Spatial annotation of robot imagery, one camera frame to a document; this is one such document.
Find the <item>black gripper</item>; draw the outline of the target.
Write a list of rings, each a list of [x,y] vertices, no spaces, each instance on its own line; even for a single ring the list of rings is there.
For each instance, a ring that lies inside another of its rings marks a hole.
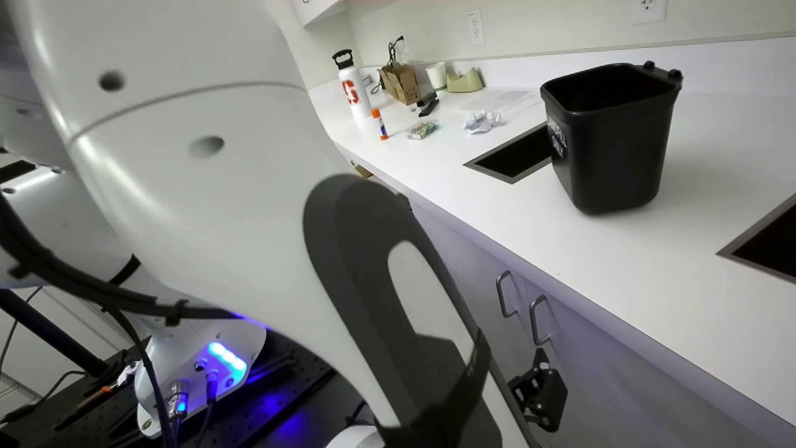
[[[527,424],[535,424],[548,433],[560,430],[568,403],[568,383],[542,349],[535,351],[532,369],[511,380],[511,393],[515,397]]]

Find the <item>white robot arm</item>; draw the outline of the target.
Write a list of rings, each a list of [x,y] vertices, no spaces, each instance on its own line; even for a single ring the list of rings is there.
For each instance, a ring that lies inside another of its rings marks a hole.
[[[386,448],[535,448],[412,205],[327,135],[267,0],[4,0],[66,151],[167,286],[340,371]]]

